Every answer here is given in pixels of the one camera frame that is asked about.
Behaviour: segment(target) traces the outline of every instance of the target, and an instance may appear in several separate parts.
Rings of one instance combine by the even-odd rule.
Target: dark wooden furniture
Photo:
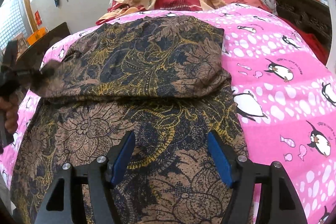
[[[332,27],[329,7],[317,0],[276,0],[277,12],[306,33],[313,33],[330,52]]]
[[[46,51],[56,42],[70,35],[67,23],[63,22],[56,28],[48,31],[44,36],[31,45],[16,61],[16,68],[39,69]]]

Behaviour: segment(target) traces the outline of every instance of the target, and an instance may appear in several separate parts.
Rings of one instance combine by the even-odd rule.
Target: metal screw
[[[62,168],[63,168],[64,170],[68,170],[70,167],[71,167],[71,164],[70,164],[70,163],[63,164],[63,166],[62,166]]]
[[[274,165],[276,168],[280,168],[280,167],[282,166],[281,163],[278,162],[278,161],[275,161],[275,162],[273,163],[273,165]]]
[[[241,162],[246,162],[247,158],[244,155],[239,155],[238,160],[241,161]]]
[[[99,162],[99,163],[102,163],[105,160],[106,160],[106,157],[104,157],[104,156],[100,156],[100,157],[97,158],[97,162]]]

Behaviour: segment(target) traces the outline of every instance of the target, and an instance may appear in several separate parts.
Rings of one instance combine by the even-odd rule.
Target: wooden door frame
[[[28,20],[29,20],[29,24],[30,24],[31,29],[34,33],[38,30],[38,27],[37,27],[37,24],[35,22],[35,17],[34,17],[33,11],[32,11],[32,7],[30,5],[30,0],[23,0],[23,1],[24,1],[27,17],[28,17]]]

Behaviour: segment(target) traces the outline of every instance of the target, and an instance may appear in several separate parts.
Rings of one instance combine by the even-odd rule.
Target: brown floral fabric
[[[122,223],[220,223],[231,191],[206,136],[216,130],[247,155],[230,74],[221,68],[224,30],[194,17],[102,25],[79,39],[34,91],[43,99],[25,133],[12,179],[24,223],[34,223],[62,164],[87,164],[126,131],[136,148],[113,190]],[[94,223],[83,187],[88,223]]]

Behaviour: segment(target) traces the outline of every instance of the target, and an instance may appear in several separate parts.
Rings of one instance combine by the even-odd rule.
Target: glass block window
[[[21,32],[27,36],[19,0],[10,0],[0,7],[0,49]]]

